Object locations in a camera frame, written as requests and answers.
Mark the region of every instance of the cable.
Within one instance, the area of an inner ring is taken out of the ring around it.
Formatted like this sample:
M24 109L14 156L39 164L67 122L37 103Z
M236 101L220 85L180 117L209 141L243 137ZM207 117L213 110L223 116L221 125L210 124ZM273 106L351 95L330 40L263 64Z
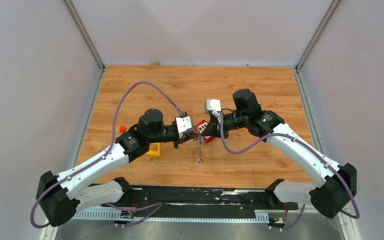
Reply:
M176 105L176 103L161 89L159 88L157 85L153 84L152 82L149 82L149 81L138 81L137 83L133 84L126 92L125 94L123 95L123 97L121 98L120 102L118 103L117 105L117 108L115 109L115 114L114 114L114 118L112 119L112 134L111 134L111 143L108 147L108 151L106 151L103 156L106 157L110 152L111 152L111 149L113 149L113 146L114 146L114 141L115 141L115 138L116 138L116 120L117 120L117 115L119 113L119 110L120 110L120 107L123 103L123 101L125 100L125 98L127 97L127 95L138 85L141 85L141 84L147 84L147 85L150 85L152 87L154 87L156 90L158 90L158 92L160 92L173 106L174 108L177 110L177 112L179 112L179 114L183 114L184 112ZM97 158L96 160L92 161L91 163L89 163L88 165L80 168L79 170L73 172L72 174L68 175L67 177L64 177L63 179L61 179L60 181L54 183L53 185L51 185L49 188L47 188L38 198L37 200L34 202L33 204L33 207L31 208L31 212L30 212L30 223L33 227L37 228L37 229L42 229L42 228L45 228L47 226L50 225L50 223L46 223L44 225L38 225L36 222L35 222L35 211L36 211L36 208L38 207L39 205L39 202L45 197L46 194L48 194L52 189L54 189L56 186L59 186L61 185L62 183L64 183L65 181L68 180L68 177L70 178L73 178L74 176L76 176L77 174L85 171L86 169L92 167L93 165L95 165L96 163L98 163L99 161L102 160L102 156Z
M221 131L220 131L220 136L221 136L221 142L223 143L223 146L224 148L231 154L243 154L245 153L246 151L250 150L252 147L254 147L255 145L257 145L259 142L267 139L267 138L270 138L270 137L274 137L274 136L280 136L280 137L284 137L284 138L288 138L288 139L291 139L293 140L294 137L293 136L290 136L290 135L286 135L286 134L283 134L283 133L271 133L271 134L267 134L263 137L261 137L260 139L258 139L257 141L255 141L254 143L252 143L251 145L249 145L248 147L246 147L245 149L243 150L240 150L240 151L233 151L231 150L228 145L226 144L226 140L225 140L225 134L224 134L224 117L223 117L223 112L222 111L219 111L219 113L221 114L221 118L220 118L220 125L221 125ZM303 146L304 148L306 148L308 151L310 151L321 163L323 164L327 164L326 160L323 159L323 157L321 157L313 148L311 148L310 146L308 146L306 143L300 141L299 139L296 139L295 140L296 143L300 144L301 146ZM346 212L346 211L343 211L341 210L340 212L347 215L348 217L350 218L353 218L353 219L359 219L360 218L360 211L359 211L359 208L357 207L357 203L356 203L356 200L354 199L354 196L353 196L353 193L351 192L350 188L348 187L347 183L345 182L344 178L332 167L330 166L329 164L327 164L327 168L332 171L333 174L335 174L335 176L339 179L339 181L342 183L343 187L345 188L345 191L346 193L348 194L348 197L349 197L349 200L351 201L352 203L352 206L354 207L354 210L355 210L355 215L352 215L350 214L349 212Z
M303 217L305 209L306 209L306 205L303 204L302 208L301 208L301 211L299 212L298 217L296 218L296 220L290 226L286 226L286 227L274 227L274 226L272 226L271 228L275 229L275 230L283 231L283 230L288 230L288 229L291 229L291 228L295 227L300 222L301 218Z
M285 223L286 223L286 221L288 221L288 211L289 211L289 209L288 209L288 204L287 203L285 203L284 205L285 205L285 214L283 216L279 217L277 220L285 219Z
M233 110L230 108L223 108L221 111L223 111L223 110L227 110L227 111L230 111L231 113L233 113Z
M240 111L239 112L239 117L241 117L243 113L247 113L247 112L249 112L247 109L244 109L244 110Z
M112 207L112 208L115 208L117 210L121 210L121 211L128 211L128 212L132 211L132 209L118 207L118 206L116 206L114 204L111 204L111 203L107 203L107 205ZM143 221L145 221L148 218L150 218L154 213L156 213L162 206L163 206L163 203L158 202L158 203L154 203L154 204L151 204L151 205L148 205L148 206L144 206L144 207L141 207L141 208L136 208L135 211L142 211L142 210L146 210L146 209L149 209L149 208L152 208L152 207L156 207L150 214L146 215L141 220L135 221L135 222L132 222L132 223L128 223L128 224L122 224L121 227L122 228L123 227L130 227L130 226L135 226L135 225L138 225L138 224L142 223Z
M118 206L115 206L114 204L112 203L106 203L108 206L114 208L114 209L117 209L117 210L120 210L120 211L125 211L125 212L131 212L133 209L131 208L121 208L121 207L118 207ZM150 214L146 215L145 217L143 217L142 219L138 220L138 221L135 221L133 223L127 223L127 224L111 224L111 225L108 225L108 226L104 226L94 232L92 232L91 234L87 235L86 237L82 238L81 240L85 240L85 239L88 239L90 237L92 237L93 235L96 235L104 230L107 230L109 228L113 228L113 227L117 227L119 225L121 225L122 228L124 227L131 227L131 226L134 226L134 225L138 225L140 223L142 223L143 221L145 221L146 219L148 219L149 217L151 217L156 211L158 211L161 207L163 206L163 203L159 202L159 203L154 203L154 204L151 204L151 205L148 205L148 206L144 206L144 207L141 207L141 208L136 208L136 212L139 212L139 211L142 211L142 210L146 210L146 209L150 209L150 208L153 208L153 207L156 207L154 209L154 211L152 211ZM61 237L61 230L62 228L59 229L58 231L58 238L60 240L63 240L63 238Z

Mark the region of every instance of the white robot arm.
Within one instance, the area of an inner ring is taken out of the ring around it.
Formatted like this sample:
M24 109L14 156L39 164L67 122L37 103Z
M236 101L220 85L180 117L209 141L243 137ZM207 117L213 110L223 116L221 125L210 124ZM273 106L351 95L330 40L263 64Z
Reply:
M276 113L262 110L255 94L249 89L236 91L233 100L236 110L228 114L223 114L221 111L220 100L208 99L205 102L204 109L209 114L210 121L202 131L202 136L227 138L229 131L247 128L250 134L285 153L310 176L313 182L276 180L267 190L272 191L280 202L313 205L324 216L335 217L350 201L350 197L346 187L334 172L343 178L352 196L356 195L357 170L351 164L341 166L317 151ZM253 146L238 152L226 149L232 154L241 154L251 147Z
M173 142L174 147L178 148L179 144L198 137L194 132L192 119L186 113L176 117L171 125L164 125L163 113L157 109L148 109L139 118L138 124L121 134L114 144L94 157L56 175L51 171L44 173L39 180L36 199L49 191L51 186L61 182L39 202L53 227L64 224L83 209L124 201L124 198L130 201L133 189L123 177L106 184L90 185L109 171L148 152L150 143Z

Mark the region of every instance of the wooden table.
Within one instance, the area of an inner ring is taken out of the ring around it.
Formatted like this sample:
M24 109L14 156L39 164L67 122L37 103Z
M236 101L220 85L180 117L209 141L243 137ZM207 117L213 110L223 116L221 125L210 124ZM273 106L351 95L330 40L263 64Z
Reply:
M251 89L263 110L274 111L304 140L312 142L292 68L110 65L99 91L79 163L109 145L112 119L120 98L132 84L143 80L162 88L192 117L194 124L209 120L204 112L206 99L220 99L222 108L234 109L232 94L240 89ZM129 128L136 124L139 117L151 108L163 112L166 125L178 115L153 87L139 85L121 105L116 137L120 135L120 126ZM236 151L257 139L246 129L229 134L227 144ZM259 143L246 153L233 155L216 138L204 144L202 150L205 162L195 165L198 154L194 142L181 144L179 149L174 149L172 143L162 143L160 157L141 156L114 169L98 182L125 177L131 184L265 188L279 178L292 182L311 181L294 162L268 143Z

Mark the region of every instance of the purple cable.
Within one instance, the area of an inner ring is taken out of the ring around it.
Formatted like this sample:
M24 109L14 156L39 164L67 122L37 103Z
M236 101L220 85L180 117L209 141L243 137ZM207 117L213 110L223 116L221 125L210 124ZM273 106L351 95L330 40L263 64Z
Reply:
M220 113L220 125L221 125L221 131L220 131L220 136L221 136L221 142L223 143L223 146L224 148L231 154L243 154L245 153L246 151L250 150L252 147L254 147L255 145L257 145L259 142L267 139L267 138L270 138L270 137L274 137L274 136L280 136L280 137L284 137L284 138L288 138L288 139L291 139L291 140L294 140L294 137L293 136L290 136L290 135L286 135L286 134L283 134L283 133L271 133L271 134L268 134L268 135L265 135L263 137L261 137L260 139L258 139L257 141L255 141L254 143L252 143L251 145L249 145L248 147L246 147L245 149L243 150L240 150L240 151L233 151L231 150L228 145L226 144L226 140L225 140L225 134L224 134L224 131L223 131L223 126L224 126L224 115L223 115L223 112L222 111L219 111ZM326 160L323 159L323 157L321 157L314 149L312 149L310 146L308 146L306 143L296 139L295 140L296 143L300 144L301 146L303 146L304 148L306 148L308 151L310 151L318 160L320 160L321 163L323 164L327 164L328 162ZM355 215L352 215L350 214L349 212L346 212L344 210L341 210L340 212L347 215L348 217L350 218L353 218L353 219L359 219L360 218L360 211L359 211L359 208L357 207L357 203L356 203L356 200L354 199L354 196L353 196L353 193L351 192L350 188L348 187L347 183L345 182L344 178L342 178L342 176L333 168L331 167L330 165L327 165L327 168L332 171L333 174L335 174L335 176L337 176L337 178L339 179L339 181L342 183L343 187L345 188L345 191L346 193L348 194L348 197L349 197L349 200L351 201L352 203L352 206L354 207L354 210L355 210Z
M119 113L119 110L120 110L120 107L123 103L123 101L125 100L125 98L127 97L127 95L137 86L137 85L141 85L141 84L147 84L147 85L150 85L152 87L154 87L156 90L158 90L158 92L160 92L173 106L174 108L177 110L177 112L179 112L179 114L183 114L183 111L176 105L176 103L161 89L159 88L157 85L153 84L152 82L149 82L149 81L138 81L137 83L133 84L127 91L126 93L123 95L123 97L121 98L120 102L118 103L117 105L117 108L115 110L115 114L114 114L114 118L112 119L112 134L111 134L111 144L109 145L108 147L108 151L106 151L103 156L106 157L111 149L113 149L113 145L114 145L114 140L116 138L116 120L117 120L117 114ZM86 169L92 167L93 165L95 165L97 162L101 161L102 160L102 157L99 157L97 158L96 160L92 161L91 163L89 163L88 165L80 168L79 170L73 172L72 174L70 174L69 176L67 177L70 177L70 178L73 178L74 176L76 176L77 174L85 171ZM60 181L54 183L52 186L50 186L49 188L47 188L38 198L37 200L34 202L33 204L33 207L31 208L31 212L30 212L30 223L33 227L37 228L37 229L42 229L42 228L45 228L47 226L50 225L50 223L46 223L44 225L38 225L36 222L35 222L35 211L36 211L36 208L38 207L39 205L39 202L45 197L46 194L48 194L52 189L54 189L56 186L64 183L65 181L67 181L67 177L64 177L63 179L61 179Z
M118 207L118 206L115 206L111 203L107 203L108 206L112 207L112 208L115 208L117 210L121 210L121 211L125 211L125 212L131 212L132 209L128 209L128 208L121 208L121 207ZM125 227L131 227L131 226L135 226L135 225L138 225L140 223L142 223L143 221L147 220L148 218L150 218L154 213L156 213L162 206L163 206L163 203L161 202L158 202L158 203L154 203L154 204L151 204L151 205L148 205L148 206L144 206L144 207L140 207L140 208L136 208L134 211L142 211L142 210L145 210L145 209L150 209L152 207L155 207L156 208L148 215L146 215L144 218L142 218L141 220L139 221L135 221L135 222L132 222L132 223L128 223L128 224L122 224L121 226L125 226Z
M138 211L142 211L142 210L146 210L146 209L150 209L152 207L155 207L156 208L154 209L154 211L152 211L150 214L146 215L144 218L142 218L141 220L138 220L136 222L133 222L133 223L127 223L127 224L121 224L121 227L131 227L131 226L134 226L134 225L138 225L140 223L142 223L143 221L145 221L146 219L148 219L149 217L151 217L156 211L158 211L162 206L163 204L161 202L159 203L154 203L154 204L151 204L151 205L148 205L148 206L144 206L144 207L140 207L140 208L135 208L135 209L132 209L132 208L121 208L121 207L118 207L118 206L115 206L113 205L112 203L107 203L108 206L114 208L114 209L118 209L118 210L121 210L121 211L125 211L125 212L131 212L131 211L135 211L135 212L138 212ZM129 219L128 218L121 218L120 220L126 220L128 221ZM84 238L82 238L81 240L85 240L85 239L88 239L90 237L92 237L93 235L96 235L104 230L107 230L107 229L110 229L110 228L114 228L114 227L117 227L119 224L111 224L111 225L108 225L108 226L104 226L94 232L92 232L91 234L85 236ZM61 237L61 229L58 231L58 238L60 240L63 240L63 238Z
M282 231L283 231L283 230L288 230L288 229L295 227L298 224L298 222L301 220L301 218L303 217L304 209L306 209L305 204L302 205L302 208L301 208L301 211L299 212L298 217L290 226L286 226L286 227L274 227L274 226L272 226L271 228L279 230L279 231L282 229Z

